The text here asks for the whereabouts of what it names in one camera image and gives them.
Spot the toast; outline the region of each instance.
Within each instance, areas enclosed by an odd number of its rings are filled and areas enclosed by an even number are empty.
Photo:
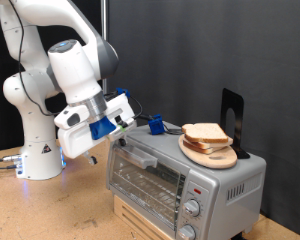
[[[199,153],[204,153],[204,154],[211,154],[213,152],[216,152],[218,150],[221,150],[223,148],[225,148],[226,146],[223,146],[223,147],[216,147],[216,148],[206,148],[206,149],[202,149],[202,148],[199,148],[195,145],[193,145],[191,142],[189,142],[187,139],[183,139],[183,146],[193,150],[193,151],[196,151],[196,152],[199,152]]]
[[[201,148],[201,149],[208,149],[208,148],[220,148],[220,147],[226,147],[230,146],[233,143],[233,139],[228,137],[228,142],[226,143],[205,143],[205,142],[189,142],[195,147]]]
[[[185,124],[185,138],[190,142],[227,143],[228,136],[217,123]]]

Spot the control knob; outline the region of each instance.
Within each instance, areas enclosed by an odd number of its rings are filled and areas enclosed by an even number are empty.
[[[196,232],[190,225],[185,225],[178,231],[178,235],[184,240],[194,240]]]
[[[190,216],[196,217],[200,213],[199,203],[195,200],[190,200],[183,204],[183,210]]]

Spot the wooden table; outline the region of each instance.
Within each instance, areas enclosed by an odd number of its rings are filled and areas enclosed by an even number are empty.
[[[0,151],[0,158],[18,150]],[[91,149],[95,166],[82,156],[66,159],[63,172],[45,181],[17,179],[14,170],[0,170],[0,239],[142,239],[113,213],[113,196],[106,189],[108,151],[108,142]],[[244,236],[300,240],[263,216]]]

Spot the red button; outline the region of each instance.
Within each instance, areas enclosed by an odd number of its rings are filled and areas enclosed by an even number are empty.
[[[196,193],[198,193],[198,194],[201,194],[201,191],[199,191],[198,189],[194,189],[194,191],[196,192]]]

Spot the toaster oven top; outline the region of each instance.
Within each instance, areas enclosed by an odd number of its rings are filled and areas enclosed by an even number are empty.
[[[165,122],[169,128],[180,128],[173,124]],[[249,172],[250,170],[264,167],[264,160],[260,157],[254,156],[252,154],[250,159],[239,160],[237,164],[228,169],[211,169],[201,166],[190,159],[188,159],[178,145],[178,135],[170,134],[159,134],[151,135],[151,131],[148,125],[140,126],[132,130],[128,134],[129,138],[138,142],[139,144],[155,149],[158,152],[161,152],[164,155],[169,156],[172,159],[177,160],[181,164],[188,166],[189,168],[196,170],[197,172],[204,172],[205,175],[209,175],[211,178],[218,179],[220,182],[228,181],[229,178],[233,178],[233,174],[239,172]]]

